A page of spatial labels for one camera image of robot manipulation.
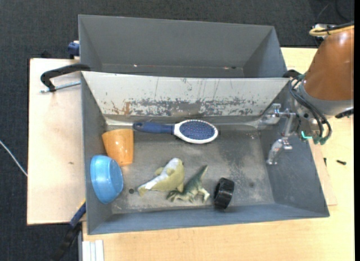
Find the rust stain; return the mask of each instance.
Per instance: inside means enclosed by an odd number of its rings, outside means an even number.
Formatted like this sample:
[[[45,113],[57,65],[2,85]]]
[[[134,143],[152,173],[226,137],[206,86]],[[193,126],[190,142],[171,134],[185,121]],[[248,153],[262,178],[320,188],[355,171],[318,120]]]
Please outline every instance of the rust stain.
[[[129,115],[131,113],[130,112],[130,102],[125,103],[122,111],[124,112],[124,115]]]
[[[119,108],[117,108],[116,106],[115,106],[115,103],[114,102],[111,102],[112,103],[112,109],[111,109],[111,111],[112,112],[115,112],[116,114],[120,114],[120,110],[119,110]]]

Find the rusty metal panel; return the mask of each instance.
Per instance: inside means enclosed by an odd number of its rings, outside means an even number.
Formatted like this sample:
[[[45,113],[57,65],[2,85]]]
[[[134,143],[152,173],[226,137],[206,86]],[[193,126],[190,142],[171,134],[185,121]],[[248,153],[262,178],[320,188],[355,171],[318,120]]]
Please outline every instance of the rusty metal panel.
[[[101,112],[127,117],[259,116],[285,78],[175,78],[83,72]]]

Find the black clamp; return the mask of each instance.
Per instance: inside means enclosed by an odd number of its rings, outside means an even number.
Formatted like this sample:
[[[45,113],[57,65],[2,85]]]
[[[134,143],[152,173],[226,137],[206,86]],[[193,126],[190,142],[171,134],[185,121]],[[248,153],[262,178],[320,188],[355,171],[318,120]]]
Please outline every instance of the black clamp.
[[[62,76],[76,71],[90,71],[90,67],[86,64],[81,64],[81,63],[71,64],[68,66],[64,66],[61,68],[44,72],[41,75],[40,80],[46,87],[48,87],[50,92],[54,92],[56,91],[56,88],[55,85],[52,84],[50,78]]]
[[[216,185],[214,193],[214,205],[220,209],[226,209],[229,206],[235,183],[229,179],[221,178]]]

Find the bin floor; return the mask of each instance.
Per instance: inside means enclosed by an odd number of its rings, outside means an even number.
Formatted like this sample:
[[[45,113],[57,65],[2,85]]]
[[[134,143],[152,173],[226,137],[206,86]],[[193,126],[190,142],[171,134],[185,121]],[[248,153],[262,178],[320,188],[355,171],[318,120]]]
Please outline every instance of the bin floor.
[[[166,199],[168,192],[147,191],[140,197],[137,187],[155,178],[155,170],[174,157],[183,161],[185,184],[203,165],[209,166],[202,180],[211,194],[206,203],[201,194],[194,203],[171,202]],[[215,141],[203,145],[186,143],[169,134],[135,132],[133,163],[121,169],[124,190],[112,202],[113,214],[211,206],[221,177],[235,182],[230,206],[274,203],[257,130],[223,130]]]

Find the green toy dinosaur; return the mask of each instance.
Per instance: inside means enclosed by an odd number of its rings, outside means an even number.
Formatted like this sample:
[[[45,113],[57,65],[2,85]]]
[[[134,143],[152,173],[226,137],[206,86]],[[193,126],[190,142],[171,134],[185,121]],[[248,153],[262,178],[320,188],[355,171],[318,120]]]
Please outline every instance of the green toy dinosaur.
[[[194,175],[190,179],[190,181],[185,185],[183,192],[179,192],[178,190],[173,190],[169,193],[166,199],[171,199],[172,202],[176,199],[193,202],[195,196],[201,193],[204,195],[204,199],[202,202],[205,203],[209,198],[210,193],[208,193],[208,191],[203,188],[201,184],[201,180],[207,170],[208,170],[207,165],[202,167],[201,170],[196,175]]]

